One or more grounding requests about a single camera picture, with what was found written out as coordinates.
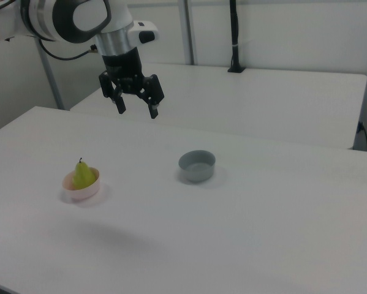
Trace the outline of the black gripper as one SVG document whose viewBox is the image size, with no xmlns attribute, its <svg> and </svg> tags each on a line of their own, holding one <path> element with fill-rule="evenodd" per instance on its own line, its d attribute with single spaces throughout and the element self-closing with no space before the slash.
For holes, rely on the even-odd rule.
<svg viewBox="0 0 367 294">
<path fill-rule="evenodd" d="M 106 71 L 99 75 L 102 94 L 115 103 L 118 113 L 123 114 L 126 106 L 122 93 L 139 94 L 148 105 L 151 119 L 158 116 L 158 106 L 164 98 L 156 74 L 145 77 L 137 47 L 118 56 L 103 56 Z"/>
</svg>

